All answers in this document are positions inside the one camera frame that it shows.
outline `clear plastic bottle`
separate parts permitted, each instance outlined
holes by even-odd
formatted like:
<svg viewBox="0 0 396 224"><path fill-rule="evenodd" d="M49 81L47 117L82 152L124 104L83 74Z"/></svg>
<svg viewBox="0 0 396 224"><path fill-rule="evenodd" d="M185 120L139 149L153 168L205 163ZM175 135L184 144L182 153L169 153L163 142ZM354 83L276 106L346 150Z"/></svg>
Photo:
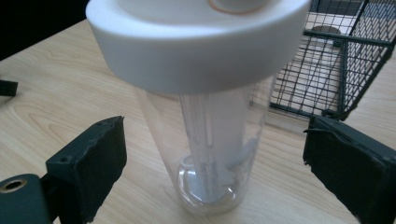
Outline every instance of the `clear plastic bottle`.
<svg viewBox="0 0 396 224"><path fill-rule="evenodd" d="M138 91L151 134L187 210L211 215L237 206L248 188L273 77L206 94Z"/></svg>

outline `metal grid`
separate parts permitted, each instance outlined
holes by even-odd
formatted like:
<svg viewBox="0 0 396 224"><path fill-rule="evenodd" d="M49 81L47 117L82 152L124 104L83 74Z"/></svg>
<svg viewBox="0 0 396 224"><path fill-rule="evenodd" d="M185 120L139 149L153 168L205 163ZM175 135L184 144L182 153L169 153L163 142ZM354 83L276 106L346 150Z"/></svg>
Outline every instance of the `metal grid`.
<svg viewBox="0 0 396 224"><path fill-rule="evenodd" d="M395 36L395 0L314 0L297 53L277 74L271 107L346 119L390 57ZM260 88L252 96L259 103Z"/></svg>

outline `white bottle cap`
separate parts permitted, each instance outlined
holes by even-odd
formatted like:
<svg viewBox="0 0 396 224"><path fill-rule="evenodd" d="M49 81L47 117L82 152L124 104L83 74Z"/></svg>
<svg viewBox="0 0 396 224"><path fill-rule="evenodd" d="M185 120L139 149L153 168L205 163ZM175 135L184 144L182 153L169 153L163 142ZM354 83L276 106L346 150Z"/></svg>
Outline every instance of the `white bottle cap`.
<svg viewBox="0 0 396 224"><path fill-rule="evenodd" d="M87 18L109 68L149 91L225 91L276 73L299 45L309 0L248 14L208 1L91 0Z"/></svg>

